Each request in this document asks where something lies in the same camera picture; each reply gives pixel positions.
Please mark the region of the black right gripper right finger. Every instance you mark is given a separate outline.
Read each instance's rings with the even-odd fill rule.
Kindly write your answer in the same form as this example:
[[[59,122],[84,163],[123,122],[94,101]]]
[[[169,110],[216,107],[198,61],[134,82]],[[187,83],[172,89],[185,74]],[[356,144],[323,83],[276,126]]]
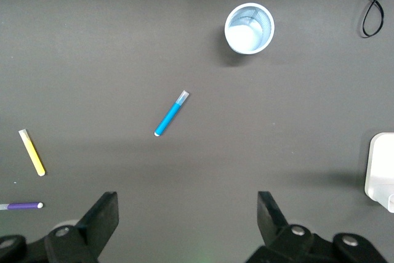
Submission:
[[[287,222],[270,192],[257,195],[257,224],[264,245],[248,262],[386,262],[364,237],[338,233],[327,241],[306,227]]]

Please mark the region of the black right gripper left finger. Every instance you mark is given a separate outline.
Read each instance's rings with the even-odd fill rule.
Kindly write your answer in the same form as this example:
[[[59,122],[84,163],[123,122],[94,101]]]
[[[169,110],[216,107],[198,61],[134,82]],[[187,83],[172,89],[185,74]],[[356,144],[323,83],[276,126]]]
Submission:
[[[1,262],[98,262],[118,224],[118,194],[105,192],[75,225],[33,243],[22,235],[1,237]]]

